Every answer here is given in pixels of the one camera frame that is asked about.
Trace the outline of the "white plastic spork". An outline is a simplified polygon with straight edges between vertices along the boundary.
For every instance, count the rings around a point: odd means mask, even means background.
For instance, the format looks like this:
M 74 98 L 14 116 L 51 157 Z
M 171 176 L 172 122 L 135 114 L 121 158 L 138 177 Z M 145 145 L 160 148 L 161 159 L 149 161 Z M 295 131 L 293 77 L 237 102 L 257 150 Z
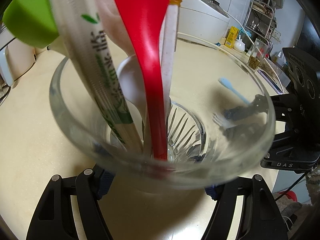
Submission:
M 213 122 L 215 122 L 217 125 L 224 129 L 234 127 L 234 124 L 232 122 L 228 121 L 223 115 L 219 113 L 213 114 Z

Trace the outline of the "blue plastic spork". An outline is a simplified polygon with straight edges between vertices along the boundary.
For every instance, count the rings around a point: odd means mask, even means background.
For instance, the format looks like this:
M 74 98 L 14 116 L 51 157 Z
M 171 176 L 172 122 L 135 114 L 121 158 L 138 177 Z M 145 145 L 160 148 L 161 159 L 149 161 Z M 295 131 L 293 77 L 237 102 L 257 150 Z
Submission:
M 223 87 L 227 88 L 228 90 L 232 91 L 239 99 L 241 99 L 245 104 L 249 105 L 250 102 L 241 94 L 239 93 L 231 84 L 231 82 L 224 77 L 219 78 L 219 83 L 223 85 Z

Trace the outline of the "clear glass tumbler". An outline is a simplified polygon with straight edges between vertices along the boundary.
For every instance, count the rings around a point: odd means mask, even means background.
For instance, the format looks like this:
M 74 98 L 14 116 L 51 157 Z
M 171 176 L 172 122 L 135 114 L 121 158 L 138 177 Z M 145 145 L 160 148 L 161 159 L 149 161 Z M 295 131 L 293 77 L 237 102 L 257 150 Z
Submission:
M 260 174 L 273 135 L 283 130 L 270 110 L 271 88 L 246 66 L 245 54 L 207 41 L 178 42 L 171 87 L 168 159 L 129 153 L 90 98 L 69 59 L 58 65 L 49 100 L 62 133 L 78 152 L 112 172 L 152 187 L 197 189 Z

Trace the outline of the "speckled white banded chopsticks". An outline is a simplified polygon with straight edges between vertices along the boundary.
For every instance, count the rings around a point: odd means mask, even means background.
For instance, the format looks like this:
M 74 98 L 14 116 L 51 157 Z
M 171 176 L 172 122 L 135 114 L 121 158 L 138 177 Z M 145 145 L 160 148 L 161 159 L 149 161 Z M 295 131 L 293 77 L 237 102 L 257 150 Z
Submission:
M 169 94 L 181 1 L 182 0 L 169 1 L 160 33 L 159 48 L 161 55 L 161 75 L 163 83 L 165 116 L 167 116 L 170 108 Z

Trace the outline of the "small white plastic spoon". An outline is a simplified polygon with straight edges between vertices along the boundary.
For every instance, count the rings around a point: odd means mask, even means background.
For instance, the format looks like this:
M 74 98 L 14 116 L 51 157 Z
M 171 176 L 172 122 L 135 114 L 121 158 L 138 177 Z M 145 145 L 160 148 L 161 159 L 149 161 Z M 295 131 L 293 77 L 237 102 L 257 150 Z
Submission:
M 136 55 L 127 57 L 118 67 L 117 76 L 123 96 L 131 102 L 145 120 L 146 96 L 144 80 Z

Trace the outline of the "red handled utensil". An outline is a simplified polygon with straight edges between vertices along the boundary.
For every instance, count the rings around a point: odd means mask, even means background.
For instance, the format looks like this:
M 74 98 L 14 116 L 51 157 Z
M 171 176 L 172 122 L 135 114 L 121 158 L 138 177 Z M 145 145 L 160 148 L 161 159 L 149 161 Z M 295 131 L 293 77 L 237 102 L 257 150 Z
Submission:
M 153 156 L 167 159 L 159 35 L 169 0 L 114 0 L 142 71 Z

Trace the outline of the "speckled beige large spoon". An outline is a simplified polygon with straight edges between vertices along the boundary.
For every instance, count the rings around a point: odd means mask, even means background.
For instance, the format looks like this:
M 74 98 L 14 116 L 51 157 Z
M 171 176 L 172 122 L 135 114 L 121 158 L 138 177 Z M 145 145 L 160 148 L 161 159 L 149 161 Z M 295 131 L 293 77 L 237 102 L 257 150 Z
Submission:
M 135 54 L 131 40 L 123 24 L 114 0 L 95 0 L 100 19 L 108 38 L 121 48 L 127 56 Z

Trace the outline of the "disposable chopsticks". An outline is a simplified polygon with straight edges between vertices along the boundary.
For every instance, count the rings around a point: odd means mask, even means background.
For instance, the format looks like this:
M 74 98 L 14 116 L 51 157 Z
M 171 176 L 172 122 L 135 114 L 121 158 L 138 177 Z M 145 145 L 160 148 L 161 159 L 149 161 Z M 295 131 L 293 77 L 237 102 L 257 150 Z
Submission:
M 95 0 L 50 0 L 71 60 L 110 129 L 130 153 L 143 150 L 123 96 Z

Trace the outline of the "wooden handled fork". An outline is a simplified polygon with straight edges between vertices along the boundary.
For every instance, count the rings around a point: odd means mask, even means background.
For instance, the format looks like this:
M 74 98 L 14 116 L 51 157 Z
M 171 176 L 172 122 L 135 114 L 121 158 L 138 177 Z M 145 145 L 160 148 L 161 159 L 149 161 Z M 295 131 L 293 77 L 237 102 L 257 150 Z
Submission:
M 205 143 L 202 122 L 191 111 L 172 101 L 168 116 L 168 160 L 176 163 L 201 161 Z

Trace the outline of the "glass spice jar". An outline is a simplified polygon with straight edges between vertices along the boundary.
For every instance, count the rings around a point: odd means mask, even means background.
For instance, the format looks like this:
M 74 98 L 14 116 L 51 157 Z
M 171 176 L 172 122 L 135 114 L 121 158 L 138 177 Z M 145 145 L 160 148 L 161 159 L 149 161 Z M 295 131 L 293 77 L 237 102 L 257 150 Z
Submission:
M 248 66 L 253 71 L 256 71 L 258 69 L 261 61 L 263 61 L 263 59 L 267 55 L 268 49 L 268 44 L 258 38 L 255 40 L 248 60 Z

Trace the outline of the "small white teapot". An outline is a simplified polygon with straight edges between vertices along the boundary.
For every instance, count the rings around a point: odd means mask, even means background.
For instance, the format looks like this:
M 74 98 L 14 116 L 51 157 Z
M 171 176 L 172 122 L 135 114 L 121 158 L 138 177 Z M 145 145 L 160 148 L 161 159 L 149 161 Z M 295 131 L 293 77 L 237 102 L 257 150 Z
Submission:
M 245 43 L 242 41 L 240 36 L 234 41 L 233 48 L 240 53 L 245 51 Z

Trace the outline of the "yellow box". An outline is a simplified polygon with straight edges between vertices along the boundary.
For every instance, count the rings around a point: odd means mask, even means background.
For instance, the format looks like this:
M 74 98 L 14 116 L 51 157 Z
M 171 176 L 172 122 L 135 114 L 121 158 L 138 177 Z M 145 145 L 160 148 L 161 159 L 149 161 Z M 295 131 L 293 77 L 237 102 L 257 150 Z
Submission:
M 227 38 L 225 40 L 225 46 L 228 48 L 233 48 L 234 43 L 236 41 L 237 35 L 238 35 L 239 29 L 235 26 L 231 26 Z

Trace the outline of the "white rice cooker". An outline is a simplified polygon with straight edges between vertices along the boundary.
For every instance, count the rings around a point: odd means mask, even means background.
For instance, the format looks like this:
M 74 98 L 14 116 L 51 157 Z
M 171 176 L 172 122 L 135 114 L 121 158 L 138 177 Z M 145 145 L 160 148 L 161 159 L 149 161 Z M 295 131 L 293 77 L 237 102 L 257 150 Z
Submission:
M 218 43 L 228 29 L 230 18 L 215 0 L 182 0 L 178 38 L 205 44 Z

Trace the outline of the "beige electric cooker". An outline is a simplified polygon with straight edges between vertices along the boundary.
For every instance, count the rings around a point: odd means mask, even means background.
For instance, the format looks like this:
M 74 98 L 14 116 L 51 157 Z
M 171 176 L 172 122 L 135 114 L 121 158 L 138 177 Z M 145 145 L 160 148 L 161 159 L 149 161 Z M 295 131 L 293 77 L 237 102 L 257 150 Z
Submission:
M 35 62 L 35 49 L 4 28 L 1 31 L 1 78 L 5 84 L 12 87 Z

